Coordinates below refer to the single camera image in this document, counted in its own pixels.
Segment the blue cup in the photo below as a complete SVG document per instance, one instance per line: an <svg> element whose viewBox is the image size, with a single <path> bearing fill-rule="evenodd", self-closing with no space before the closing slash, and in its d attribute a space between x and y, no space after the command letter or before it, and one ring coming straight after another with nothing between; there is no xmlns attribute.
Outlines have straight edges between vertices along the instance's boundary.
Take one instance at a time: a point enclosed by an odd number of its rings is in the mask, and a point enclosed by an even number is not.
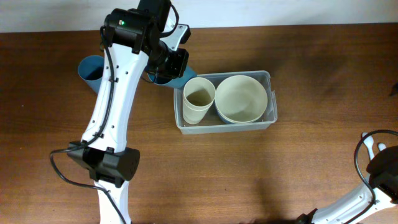
<svg viewBox="0 0 398 224"><path fill-rule="evenodd" d="M100 90L104 70L104 57L90 55L85 57L78 66L80 78L96 93Z"/></svg>
<svg viewBox="0 0 398 224"><path fill-rule="evenodd" d="M181 77L171 78L170 72L168 70L161 70L160 76L157 77L155 77L153 73L147 73L147 76L150 79L150 82L154 82L156 85L181 89L184 87L186 82L188 82L192 78L195 78L197 74L193 71L191 67L186 66L186 69Z"/></svg>

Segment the cream cup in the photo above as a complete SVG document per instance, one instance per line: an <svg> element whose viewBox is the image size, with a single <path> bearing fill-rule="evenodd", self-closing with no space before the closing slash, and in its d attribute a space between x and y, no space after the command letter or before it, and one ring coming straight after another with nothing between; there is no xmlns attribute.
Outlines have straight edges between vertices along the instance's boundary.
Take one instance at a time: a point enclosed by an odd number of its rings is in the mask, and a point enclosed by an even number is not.
<svg viewBox="0 0 398 224"><path fill-rule="evenodd" d="M189 80L183 88L183 100L193 110L207 110L214 102L216 88L206 78L196 77Z"/></svg>
<svg viewBox="0 0 398 224"><path fill-rule="evenodd" d="M206 115L214 98L207 93L192 93L183 98L183 118L188 124L198 124Z"/></svg>

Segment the cream bowl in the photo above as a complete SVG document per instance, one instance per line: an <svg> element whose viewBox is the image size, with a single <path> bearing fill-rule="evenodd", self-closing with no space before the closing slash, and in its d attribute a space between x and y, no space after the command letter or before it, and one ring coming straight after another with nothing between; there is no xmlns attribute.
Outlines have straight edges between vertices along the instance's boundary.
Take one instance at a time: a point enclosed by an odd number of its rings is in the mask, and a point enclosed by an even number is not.
<svg viewBox="0 0 398 224"><path fill-rule="evenodd" d="M267 109L268 94L259 81L234 75L216 88L215 106L226 119L246 123L259 119Z"/></svg>

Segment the blue bowl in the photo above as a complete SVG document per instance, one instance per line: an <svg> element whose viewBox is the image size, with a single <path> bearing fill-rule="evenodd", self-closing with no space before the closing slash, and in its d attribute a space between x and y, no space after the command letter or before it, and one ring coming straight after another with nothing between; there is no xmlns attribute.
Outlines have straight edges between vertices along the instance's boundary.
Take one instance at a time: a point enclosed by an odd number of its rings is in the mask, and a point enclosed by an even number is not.
<svg viewBox="0 0 398 224"><path fill-rule="evenodd" d="M218 117L220 118L220 120L222 120L224 123L226 124L248 124L248 123L258 123L258 122L263 122L262 118L259 118L255 121L251 121L251 122L246 122L246 123L234 123L228 119L226 119L218 110L216 110L216 113L218 115Z"/></svg>

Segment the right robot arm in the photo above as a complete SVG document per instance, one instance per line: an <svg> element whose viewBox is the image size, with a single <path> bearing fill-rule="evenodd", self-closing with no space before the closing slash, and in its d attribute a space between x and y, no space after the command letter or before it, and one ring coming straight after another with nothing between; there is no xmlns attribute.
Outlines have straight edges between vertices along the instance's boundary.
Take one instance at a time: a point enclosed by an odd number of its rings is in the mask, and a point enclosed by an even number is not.
<svg viewBox="0 0 398 224"><path fill-rule="evenodd" d="M335 203L301 214L296 223L358 223L397 205L397 146L388 147L370 161L366 179L374 192L360 184Z"/></svg>

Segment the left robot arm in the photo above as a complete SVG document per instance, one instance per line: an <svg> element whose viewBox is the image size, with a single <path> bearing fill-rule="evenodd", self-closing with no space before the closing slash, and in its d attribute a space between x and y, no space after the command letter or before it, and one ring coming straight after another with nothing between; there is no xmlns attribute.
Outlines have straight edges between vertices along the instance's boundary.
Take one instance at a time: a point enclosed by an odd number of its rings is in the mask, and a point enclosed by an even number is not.
<svg viewBox="0 0 398 224"><path fill-rule="evenodd" d="M130 223L129 182L140 159L127 144L127 124L142 73L155 79L181 78L189 54L179 47L190 30L166 29L174 5L168 0L140 1L135 9L114 9L104 20L104 69L91 121L81 140L66 152L87 169L98 191L101 223Z"/></svg>

